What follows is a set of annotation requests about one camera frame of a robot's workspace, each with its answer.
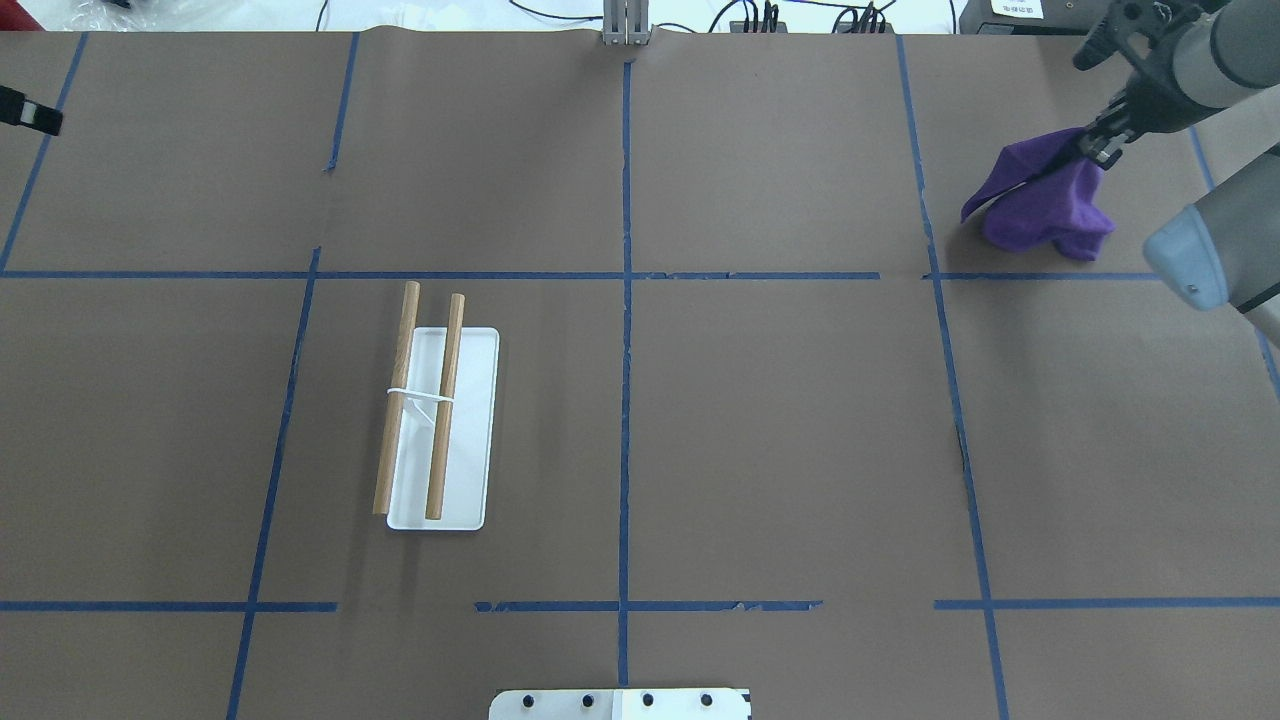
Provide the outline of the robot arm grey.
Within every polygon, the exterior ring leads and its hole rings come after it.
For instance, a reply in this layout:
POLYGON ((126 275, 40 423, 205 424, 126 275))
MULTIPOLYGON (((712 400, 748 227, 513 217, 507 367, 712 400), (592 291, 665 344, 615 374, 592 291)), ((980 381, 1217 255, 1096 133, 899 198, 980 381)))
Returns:
MULTIPOLYGON (((1139 138, 1242 128, 1277 102, 1275 1, 1111 1, 1073 63, 1079 70, 1121 56, 1125 85, 1078 140, 1108 169, 1139 138)), ((1231 309, 1271 345, 1279 337, 1277 145, 1245 133, 1207 191, 1143 243, 1152 272, 1188 306, 1231 309)))

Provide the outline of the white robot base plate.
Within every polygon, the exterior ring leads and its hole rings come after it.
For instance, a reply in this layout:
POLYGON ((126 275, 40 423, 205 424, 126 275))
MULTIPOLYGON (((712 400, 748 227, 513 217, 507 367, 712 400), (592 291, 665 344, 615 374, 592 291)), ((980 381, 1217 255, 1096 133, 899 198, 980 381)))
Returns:
POLYGON ((733 688, 502 691, 489 719, 751 719, 750 692, 733 688))

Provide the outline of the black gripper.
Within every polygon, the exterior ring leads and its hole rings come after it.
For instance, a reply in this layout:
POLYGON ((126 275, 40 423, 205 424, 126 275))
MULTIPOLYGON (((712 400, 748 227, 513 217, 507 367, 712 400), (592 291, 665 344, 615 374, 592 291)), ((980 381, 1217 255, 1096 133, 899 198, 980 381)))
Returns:
POLYGON ((1143 135, 1169 135, 1196 123, 1196 104, 1174 77, 1178 41, 1196 23, 1192 1, 1111 1, 1073 56, 1089 70, 1114 55, 1132 68, 1129 79, 1076 140, 1082 158, 1111 169, 1123 143, 1143 135))

